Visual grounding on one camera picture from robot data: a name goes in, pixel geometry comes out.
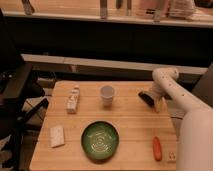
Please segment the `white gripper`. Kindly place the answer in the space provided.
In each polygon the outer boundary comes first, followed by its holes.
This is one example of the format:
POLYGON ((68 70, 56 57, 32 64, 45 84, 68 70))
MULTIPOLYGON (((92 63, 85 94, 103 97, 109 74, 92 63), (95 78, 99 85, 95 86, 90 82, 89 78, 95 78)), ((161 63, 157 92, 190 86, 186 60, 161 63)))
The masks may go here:
POLYGON ((154 106, 157 113, 162 111, 163 97, 165 92, 160 88, 150 88, 149 96, 143 92, 139 93, 139 97, 150 107, 154 106))

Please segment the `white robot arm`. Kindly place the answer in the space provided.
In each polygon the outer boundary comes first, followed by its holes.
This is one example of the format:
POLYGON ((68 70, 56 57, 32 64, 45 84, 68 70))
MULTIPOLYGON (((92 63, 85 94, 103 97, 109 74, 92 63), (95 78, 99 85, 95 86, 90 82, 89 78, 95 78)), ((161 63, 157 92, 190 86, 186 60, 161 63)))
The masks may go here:
POLYGON ((169 95, 185 112, 178 138, 176 171, 213 171, 213 107, 177 83, 176 68, 156 68, 153 84, 139 97, 157 112, 169 95))

